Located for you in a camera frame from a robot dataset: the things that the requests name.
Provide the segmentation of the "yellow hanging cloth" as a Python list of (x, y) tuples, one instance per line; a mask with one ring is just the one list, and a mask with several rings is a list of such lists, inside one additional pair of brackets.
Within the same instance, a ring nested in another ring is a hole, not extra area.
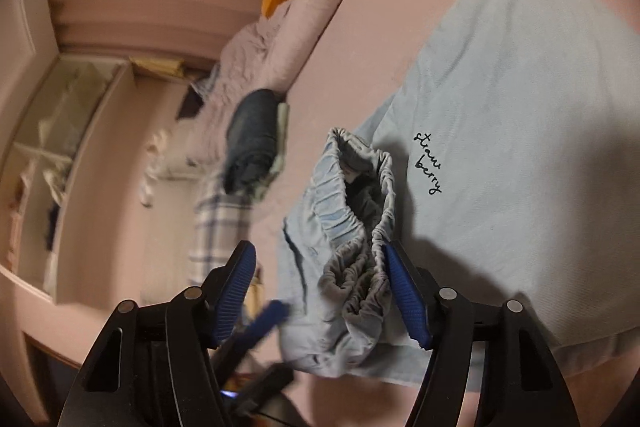
[(130, 56), (129, 62), (141, 75), (164, 81), (186, 81), (183, 61), (174, 58)]

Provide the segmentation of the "pink bed sheet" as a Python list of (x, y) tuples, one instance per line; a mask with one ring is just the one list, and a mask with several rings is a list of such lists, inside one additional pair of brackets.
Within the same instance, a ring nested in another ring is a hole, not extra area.
[[(601, 0), (639, 30), (639, 0)], [(454, 0), (343, 0), (288, 91), (291, 105), (285, 170), (256, 207), (252, 239), (267, 298), (277, 292), (283, 217), (307, 185), (332, 127), (361, 124), (404, 79), (422, 43)], [(600, 426), (634, 379), (639, 348), (570, 377), (582, 426)], [(416, 389), (382, 381), (316, 378), (305, 373), (286, 391), (314, 426), (403, 426)]]

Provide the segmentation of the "white plush toy on headboard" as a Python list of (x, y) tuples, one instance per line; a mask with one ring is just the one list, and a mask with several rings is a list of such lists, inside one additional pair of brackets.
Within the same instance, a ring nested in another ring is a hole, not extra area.
[(139, 200), (143, 207), (151, 208), (154, 202), (154, 187), (162, 173), (164, 153), (169, 143), (170, 133), (166, 129), (155, 132), (143, 147), (146, 164), (139, 184)]

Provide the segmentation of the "light blue strawberry pants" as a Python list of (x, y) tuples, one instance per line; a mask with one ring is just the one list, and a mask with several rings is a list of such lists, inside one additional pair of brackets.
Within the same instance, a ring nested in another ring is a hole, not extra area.
[(532, 309), (567, 374), (639, 343), (639, 36), (598, 0), (457, 0), (402, 86), (331, 130), (285, 217), (282, 357), (416, 384), (386, 243)]

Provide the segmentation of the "dark clothing near headboard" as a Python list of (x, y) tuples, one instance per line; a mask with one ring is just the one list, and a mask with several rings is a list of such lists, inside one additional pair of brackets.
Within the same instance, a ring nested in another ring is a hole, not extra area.
[(203, 78), (192, 82), (181, 102), (176, 119), (193, 119), (198, 115), (201, 108), (208, 100), (214, 84), (215, 81), (212, 78)]

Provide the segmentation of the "pink quilted duvet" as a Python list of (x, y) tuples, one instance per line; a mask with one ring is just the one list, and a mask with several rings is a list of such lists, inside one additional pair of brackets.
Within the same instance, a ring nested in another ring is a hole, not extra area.
[(272, 17), (241, 29), (224, 47), (213, 89), (193, 121), (186, 157), (200, 165), (224, 159), (236, 106), (250, 92), (284, 95), (293, 86), (342, 0), (291, 0)]

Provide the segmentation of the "wall shelf unit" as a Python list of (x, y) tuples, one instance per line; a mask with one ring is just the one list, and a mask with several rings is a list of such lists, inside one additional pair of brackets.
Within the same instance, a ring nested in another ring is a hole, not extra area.
[(1, 272), (50, 303), (72, 299), (92, 156), (132, 87), (127, 61), (61, 54), (13, 129), (1, 165)]

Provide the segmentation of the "plaid pillow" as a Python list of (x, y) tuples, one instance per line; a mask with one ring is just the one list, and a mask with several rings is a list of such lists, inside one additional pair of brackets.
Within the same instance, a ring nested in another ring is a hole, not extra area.
[(224, 191), (222, 172), (203, 180), (194, 206), (194, 235), (188, 254), (188, 280), (203, 283), (213, 269), (223, 267), (250, 231), (252, 202), (243, 193)]

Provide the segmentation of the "dark blue folded jeans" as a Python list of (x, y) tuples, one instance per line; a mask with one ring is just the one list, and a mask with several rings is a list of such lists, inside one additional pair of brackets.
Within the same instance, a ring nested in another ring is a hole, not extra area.
[(224, 191), (250, 193), (277, 156), (278, 105), (268, 89), (250, 92), (235, 109), (227, 132)]

